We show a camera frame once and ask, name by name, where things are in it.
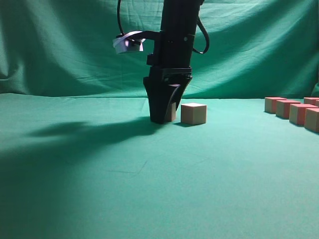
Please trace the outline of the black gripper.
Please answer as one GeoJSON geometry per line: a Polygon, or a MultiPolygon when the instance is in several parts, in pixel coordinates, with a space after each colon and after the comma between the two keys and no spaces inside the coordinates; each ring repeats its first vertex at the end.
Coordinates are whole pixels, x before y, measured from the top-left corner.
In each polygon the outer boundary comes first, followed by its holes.
{"type": "Polygon", "coordinates": [[[147,31],[146,39],[154,41],[154,51],[147,57],[150,65],[148,77],[143,78],[150,108],[150,120],[166,122],[171,104],[175,109],[192,80],[190,60],[194,34],[183,31],[147,31]]]}

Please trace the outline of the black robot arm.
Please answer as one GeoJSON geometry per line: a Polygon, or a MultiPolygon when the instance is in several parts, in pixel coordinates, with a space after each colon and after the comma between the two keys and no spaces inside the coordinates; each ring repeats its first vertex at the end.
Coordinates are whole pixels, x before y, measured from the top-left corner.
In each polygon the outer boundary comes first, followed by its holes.
{"type": "Polygon", "coordinates": [[[190,60],[201,4],[199,0],[163,3],[160,32],[147,58],[149,75],[143,78],[152,122],[165,122],[169,106],[179,104],[192,79],[190,60]]]}

